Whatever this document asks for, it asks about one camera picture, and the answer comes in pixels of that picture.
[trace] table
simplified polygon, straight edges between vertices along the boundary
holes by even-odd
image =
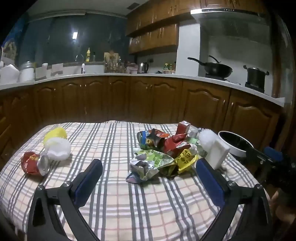
[[[61,126],[71,143],[71,156],[53,162],[43,179],[30,177],[21,169],[24,152],[41,153],[45,134]],[[0,205],[3,213],[20,230],[26,232],[30,204],[39,184],[59,187],[72,181],[94,158],[103,163],[103,174],[86,205],[79,210],[100,240],[198,240],[210,226],[219,208],[214,206],[198,176],[186,172],[173,180],[157,178],[143,185],[125,181],[133,149],[139,144],[136,134],[157,128],[175,134],[177,124],[152,125],[108,121],[104,123],[63,123],[49,125],[31,137],[0,172]],[[230,154],[223,162],[227,180],[240,186],[258,183],[250,172]],[[225,235],[229,239],[241,215],[240,205]],[[57,207],[62,225],[75,240],[62,210]]]

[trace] range hood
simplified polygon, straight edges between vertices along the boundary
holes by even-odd
[[[264,15],[227,8],[194,9],[191,15],[209,36],[246,38],[270,44],[269,20]]]
[[[233,19],[260,24],[267,24],[266,15],[231,8],[203,8],[191,10],[191,15],[199,23],[203,19],[219,18]]]

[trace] wok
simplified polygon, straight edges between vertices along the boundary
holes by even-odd
[[[200,65],[204,66],[205,71],[209,75],[218,76],[218,77],[221,77],[221,78],[226,78],[226,77],[230,76],[230,74],[232,73],[232,68],[231,67],[229,67],[227,65],[224,65],[224,64],[220,64],[221,62],[219,62],[217,59],[215,59],[211,55],[209,55],[209,57],[216,60],[216,63],[213,63],[213,62],[203,63],[203,62],[199,61],[198,59],[191,58],[191,57],[188,57],[188,59],[196,61]]]

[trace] air vent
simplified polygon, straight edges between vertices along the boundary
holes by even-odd
[[[139,6],[139,4],[136,3],[136,2],[134,2],[134,3],[131,4],[127,9],[128,9],[128,10],[133,10],[134,8],[136,8],[136,7],[138,7],[138,6]]]

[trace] white countertop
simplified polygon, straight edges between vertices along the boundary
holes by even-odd
[[[73,75],[65,75],[65,76],[58,76],[53,77],[49,79],[39,80],[35,82],[27,82],[27,83],[14,83],[14,84],[6,84],[6,85],[0,85],[0,90],[8,89],[8,88],[14,88],[19,86],[25,86],[25,85],[35,85],[51,80],[59,80],[59,79],[67,79],[67,78],[74,78],[74,77],[82,77],[82,76],[146,76],[146,77],[170,77],[170,78],[180,78],[180,79],[188,79],[188,80],[197,80],[197,81],[203,81],[207,83],[213,83],[217,85],[227,86],[233,89],[237,89],[240,91],[244,91],[249,94],[256,95],[258,97],[261,97],[263,99],[266,99],[270,102],[273,102],[281,107],[284,107],[285,98],[273,98],[269,95],[266,95],[264,93],[261,93],[259,91],[247,88],[242,85],[237,85],[231,82],[222,81],[222,80],[215,80],[215,79],[209,79],[204,77],[194,77],[194,76],[187,76],[187,75],[177,75],[177,74],[119,74],[119,73],[103,73],[103,74],[73,74]]]

